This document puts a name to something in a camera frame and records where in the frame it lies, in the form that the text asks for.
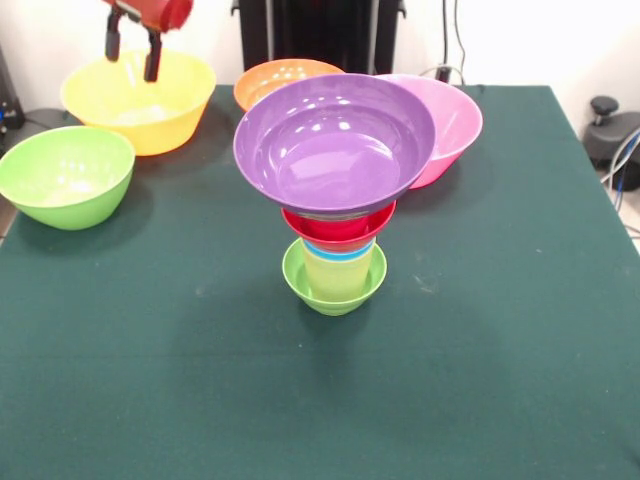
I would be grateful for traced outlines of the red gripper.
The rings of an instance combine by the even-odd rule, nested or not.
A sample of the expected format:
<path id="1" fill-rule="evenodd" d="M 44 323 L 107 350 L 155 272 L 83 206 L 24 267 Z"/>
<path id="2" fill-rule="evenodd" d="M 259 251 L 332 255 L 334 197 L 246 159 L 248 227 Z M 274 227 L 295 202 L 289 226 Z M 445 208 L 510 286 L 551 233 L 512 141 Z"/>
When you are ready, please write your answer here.
<path id="1" fill-rule="evenodd" d="M 161 52 L 162 33 L 180 29 L 187 21 L 193 0 L 115 0 L 107 1 L 111 11 L 107 18 L 105 57 L 117 62 L 120 55 L 119 22 L 127 15 L 134 22 L 146 27 L 150 49 L 145 60 L 144 80 L 157 81 Z"/>

